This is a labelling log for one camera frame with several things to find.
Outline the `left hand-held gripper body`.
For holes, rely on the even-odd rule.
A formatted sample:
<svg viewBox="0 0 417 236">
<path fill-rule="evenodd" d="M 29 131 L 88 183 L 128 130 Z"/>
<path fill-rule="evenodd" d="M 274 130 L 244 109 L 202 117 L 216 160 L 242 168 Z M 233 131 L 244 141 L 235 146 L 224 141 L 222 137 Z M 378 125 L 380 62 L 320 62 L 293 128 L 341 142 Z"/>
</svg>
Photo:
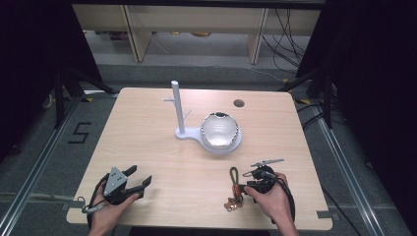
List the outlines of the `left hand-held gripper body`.
<svg viewBox="0 0 417 236">
<path fill-rule="evenodd" d="M 105 200 L 111 205 L 118 206 L 135 194 L 139 195 L 139 199 L 144 196 L 144 192 L 126 192 L 128 177 L 117 167 L 111 168 L 103 191 Z"/>
</svg>

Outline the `person's right hand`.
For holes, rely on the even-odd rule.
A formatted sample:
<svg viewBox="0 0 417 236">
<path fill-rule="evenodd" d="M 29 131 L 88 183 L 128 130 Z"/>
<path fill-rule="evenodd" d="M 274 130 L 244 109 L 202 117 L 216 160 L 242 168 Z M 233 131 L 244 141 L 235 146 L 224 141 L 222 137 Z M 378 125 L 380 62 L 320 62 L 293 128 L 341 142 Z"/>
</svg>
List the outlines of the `person's right hand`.
<svg viewBox="0 0 417 236">
<path fill-rule="evenodd" d="M 250 187 L 246 187 L 245 190 L 250 197 L 256 200 L 263 213 L 274 222 L 293 221 L 288 198 L 278 184 L 275 184 L 270 191 L 264 194 Z"/>
</svg>

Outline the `keychain with olive lanyard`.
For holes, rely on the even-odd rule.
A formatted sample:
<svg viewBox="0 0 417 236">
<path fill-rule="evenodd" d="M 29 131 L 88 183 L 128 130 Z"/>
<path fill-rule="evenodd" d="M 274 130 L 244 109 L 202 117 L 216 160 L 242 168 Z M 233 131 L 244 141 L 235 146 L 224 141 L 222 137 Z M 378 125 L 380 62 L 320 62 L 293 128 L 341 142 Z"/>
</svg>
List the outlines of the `keychain with olive lanyard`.
<svg viewBox="0 0 417 236">
<path fill-rule="evenodd" d="M 223 206 L 227 211 L 232 211 L 237 208 L 240 208 L 243 206 L 243 196 L 242 191 L 239 187 L 239 172 L 236 167 L 231 167 L 229 169 L 229 175 L 232 181 L 232 194 L 233 196 L 231 198 L 227 199 L 227 203 Z"/>
</svg>

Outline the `white stand with pole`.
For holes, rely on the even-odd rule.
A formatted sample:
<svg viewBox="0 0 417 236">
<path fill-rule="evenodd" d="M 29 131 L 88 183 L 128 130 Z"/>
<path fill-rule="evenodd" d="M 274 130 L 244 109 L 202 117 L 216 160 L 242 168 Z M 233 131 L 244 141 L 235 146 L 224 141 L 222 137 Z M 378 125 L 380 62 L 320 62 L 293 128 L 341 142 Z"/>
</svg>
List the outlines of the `white stand with pole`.
<svg viewBox="0 0 417 236">
<path fill-rule="evenodd" d="M 209 147 L 206 142 L 203 141 L 202 135 L 201 135 L 201 126 L 198 127 L 187 127 L 185 125 L 185 116 L 182 109 L 182 100 L 180 95 L 180 89 L 179 89 L 179 83 L 177 81 L 171 82 L 172 87 L 172 97 L 164 98 L 164 101 L 172 102 L 175 111 L 176 111 L 176 117 L 178 122 L 178 127 L 175 130 L 175 136 L 178 140 L 185 141 L 185 140 L 192 140 L 201 145 L 201 147 L 206 150 L 209 153 L 216 154 L 216 155 L 227 155 L 234 150 L 236 150 L 242 143 L 243 135 L 242 131 L 239 127 L 239 132 L 236 140 L 234 143 L 226 148 L 214 148 Z"/>
</svg>

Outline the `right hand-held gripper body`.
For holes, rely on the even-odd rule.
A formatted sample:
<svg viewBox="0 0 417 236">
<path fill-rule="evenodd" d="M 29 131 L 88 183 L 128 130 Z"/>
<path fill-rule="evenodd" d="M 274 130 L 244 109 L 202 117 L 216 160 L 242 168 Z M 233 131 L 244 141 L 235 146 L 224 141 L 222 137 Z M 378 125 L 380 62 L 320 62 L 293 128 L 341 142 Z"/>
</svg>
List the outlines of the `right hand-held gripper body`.
<svg viewBox="0 0 417 236">
<path fill-rule="evenodd" d="M 274 170 L 270 167 L 272 163 L 283 161 L 283 158 L 263 160 L 252 164 L 253 170 L 259 170 L 259 177 L 252 177 L 251 181 L 247 182 L 247 185 L 255 185 L 259 188 L 259 193 L 264 194 L 271 190 L 276 183 L 277 178 L 274 174 Z"/>
</svg>

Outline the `beige wooden desk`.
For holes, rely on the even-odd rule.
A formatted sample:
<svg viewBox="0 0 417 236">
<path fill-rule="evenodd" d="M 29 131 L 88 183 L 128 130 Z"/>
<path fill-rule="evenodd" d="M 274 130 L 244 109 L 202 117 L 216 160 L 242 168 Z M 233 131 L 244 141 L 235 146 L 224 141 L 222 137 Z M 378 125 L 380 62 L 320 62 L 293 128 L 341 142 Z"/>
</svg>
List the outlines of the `beige wooden desk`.
<svg viewBox="0 0 417 236">
<path fill-rule="evenodd" d="M 144 60 L 154 31 L 237 33 L 247 36 L 249 60 L 256 64 L 265 34 L 309 36 L 320 12 L 273 8 L 221 8 L 75 4 L 84 30 L 124 31 L 134 59 Z"/>
</svg>

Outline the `metal floor rail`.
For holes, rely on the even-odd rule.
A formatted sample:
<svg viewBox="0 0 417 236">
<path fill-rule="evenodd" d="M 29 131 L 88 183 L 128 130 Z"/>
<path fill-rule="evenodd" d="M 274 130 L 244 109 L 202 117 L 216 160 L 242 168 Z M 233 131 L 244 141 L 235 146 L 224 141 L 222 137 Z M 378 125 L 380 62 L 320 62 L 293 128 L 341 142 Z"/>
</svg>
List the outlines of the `metal floor rail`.
<svg viewBox="0 0 417 236">
<path fill-rule="evenodd" d="M 347 157 L 344 151 L 341 148 L 341 145 L 336 138 L 332 128 L 328 126 L 328 123 L 325 121 L 325 112 L 322 110 L 321 105 L 316 100 L 295 100 L 296 104 L 302 105 L 303 109 L 311 107 L 315 112 L 313 118 L 310 118 L 308 121 L 305 121 L 302 124 L 303 129 L 307 129 L 315 121 L 318 122 L 321 131 L 328 143 L 328 146 L 331 150 L 331 153 L 337 163 L 339 171 L 346 183 L 346 186 L 350 192 L 350 195 L 368 229 L 368 232 L 371 236 L 385 236 L 385 232 L 381 226 L 381 223 L 378 220 L 377 214 L 374 211 L 372 205 L 370 204 L 368 198 L 366 197 L 358 178 L 355 176 L 352 167 L 350 166 Z"/>
<path fill-rule="evenodd" d="M 66 216 L 116 100 L 93 93 L 70 101 L 55 128 L 53 107 L 40 113 L 18 149 L 0 163 L 0 236 L 87 236 L 88 227 Z M 79 122 L 90 122 L 84 144 L 72 145 Z"/>
</svg>

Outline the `person's left hand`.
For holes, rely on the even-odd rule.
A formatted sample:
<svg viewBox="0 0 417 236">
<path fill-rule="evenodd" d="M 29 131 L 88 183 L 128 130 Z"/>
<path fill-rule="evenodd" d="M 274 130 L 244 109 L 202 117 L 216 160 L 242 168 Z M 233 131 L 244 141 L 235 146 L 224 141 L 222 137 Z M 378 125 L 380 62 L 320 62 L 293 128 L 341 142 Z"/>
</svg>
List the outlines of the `person's left hand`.
<svg viewBox="0 0 417 236">
<path fill-rule="evenodd" d="M 128 198 L 124 203 L 118 206 L 110 205 L 105 201 L 105 198 L 103 196 L 104 186 L 105 186 L 104 183 L 100 185 L 93 201 L 94 204 L 97 204 L 97 203 L 104 204 L 104 207 L 92 214 L 90 230 L 96 229 L 96 228 L 108 228 L 108 229 L 115 228 L 123 212 L 129 206 L 131 206 L 139 197 L 138 194 L 135 194 L 131 196 L 130 198 Z"/>
</svg>

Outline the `black curtain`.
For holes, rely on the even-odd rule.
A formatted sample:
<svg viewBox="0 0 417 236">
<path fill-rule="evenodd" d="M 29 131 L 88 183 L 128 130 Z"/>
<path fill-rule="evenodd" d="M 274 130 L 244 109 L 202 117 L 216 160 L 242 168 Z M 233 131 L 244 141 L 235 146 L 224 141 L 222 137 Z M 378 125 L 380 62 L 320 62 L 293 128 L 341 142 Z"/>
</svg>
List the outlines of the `black curtain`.
<svg viewBox="0 0 417 236">
<path fill-rule="evenodd" d="M 67 68 L 101 75 L 70 0 L 0 0 L 0 162 Z"/>
<path fill-rule="evenodd" d="M 333 53 L 338 101 L 417 236 L 417 0 L 319 0 L 301 74 Z"/>
</svg>

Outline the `black tape floor mark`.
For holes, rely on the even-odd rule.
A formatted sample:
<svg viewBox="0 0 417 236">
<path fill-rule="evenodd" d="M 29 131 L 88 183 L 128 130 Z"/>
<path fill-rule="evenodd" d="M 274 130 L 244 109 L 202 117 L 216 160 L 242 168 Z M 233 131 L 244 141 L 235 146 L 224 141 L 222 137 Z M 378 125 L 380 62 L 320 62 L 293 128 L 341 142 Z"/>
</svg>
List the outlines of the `black tape floor mark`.
<svg viewBox="0 0 417 236">
<path fill-rule="evenodd" d="M 90 122 L 79 122 L 73 132 L 73 135 L 76 137 L 73 140 L 69 141 L 69 144 L 78 145 L 84 144 L 89 136 L 89 131 L 87 127 L 90 125 Z"/>
</svg>

